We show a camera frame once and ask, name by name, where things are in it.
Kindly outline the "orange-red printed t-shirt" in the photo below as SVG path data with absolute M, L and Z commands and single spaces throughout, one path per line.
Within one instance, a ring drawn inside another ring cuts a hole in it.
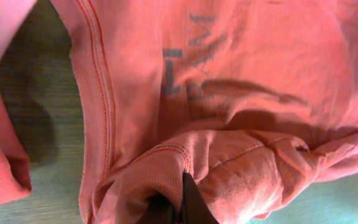
M 358 1 L 54 1 L 85 123 L 85 223 L 189 173 L 221 223 L 358 173 Z

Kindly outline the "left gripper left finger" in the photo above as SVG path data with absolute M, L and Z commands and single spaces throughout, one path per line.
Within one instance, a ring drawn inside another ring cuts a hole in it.
M 149 206 L 137 224 L 174 224 L 174 207 L 162 194 L 149 197 Z

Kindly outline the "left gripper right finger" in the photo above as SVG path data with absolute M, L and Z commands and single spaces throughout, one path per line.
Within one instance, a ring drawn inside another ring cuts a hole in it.
M 183 174 L 183 201 L 181 205 L 182 224 L 218 224 L 201 196 L 194 178 Z

